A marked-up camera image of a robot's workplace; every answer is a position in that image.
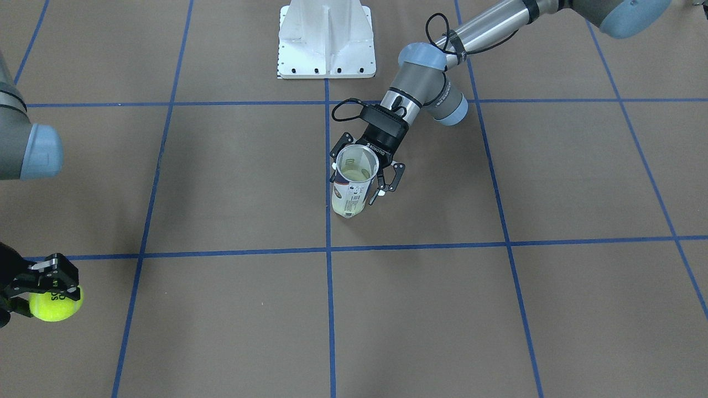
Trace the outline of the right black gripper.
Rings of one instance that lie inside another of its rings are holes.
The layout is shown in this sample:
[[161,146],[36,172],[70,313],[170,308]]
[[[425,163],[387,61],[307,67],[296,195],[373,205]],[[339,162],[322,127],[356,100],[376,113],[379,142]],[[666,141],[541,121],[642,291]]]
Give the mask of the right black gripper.
[[60,253],[43,261],[23,258],[6,244],[1,244],[1,325],[12,314],[34,317],[28,302],[29,293],[58,293],[60,298],[81,299],[78,268]]

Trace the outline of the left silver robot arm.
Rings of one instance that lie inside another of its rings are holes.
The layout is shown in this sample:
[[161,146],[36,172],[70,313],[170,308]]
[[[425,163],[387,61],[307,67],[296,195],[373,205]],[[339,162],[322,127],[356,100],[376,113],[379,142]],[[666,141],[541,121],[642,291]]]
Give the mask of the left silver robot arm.
[[420,111],[444,125],[465,118],[467,98],[447,72],[471,55],[492,50],[540,16],[565,9],[612,38],[629,38],[652,25],[669,5],[668,1],[500,1],[457,28],[448,28],[437,40],[407,45],[398,56],[399,71],[379,103],[346,100],[361,106],[357,118],[367,126],[358,139],[344,133],[330,151],[333,210],[349,218],[397,189],[405,165],[394,155]]

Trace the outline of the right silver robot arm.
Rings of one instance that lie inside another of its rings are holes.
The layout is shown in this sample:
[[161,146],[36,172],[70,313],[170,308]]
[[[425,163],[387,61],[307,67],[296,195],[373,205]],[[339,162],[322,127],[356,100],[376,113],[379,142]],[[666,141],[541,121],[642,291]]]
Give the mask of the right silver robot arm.
[[[56,176],[63,166],[63,142],[55,128],[32,123],[5,58],[1,58],[1,177],[34,180]],[[44,320],[33,312],[23,293],[56,296],[78,304],[82,299],[79,270],[65,255],[55,253],[40,262],[27,260],[3,243],[1,248],[2,327],[12,314]]]

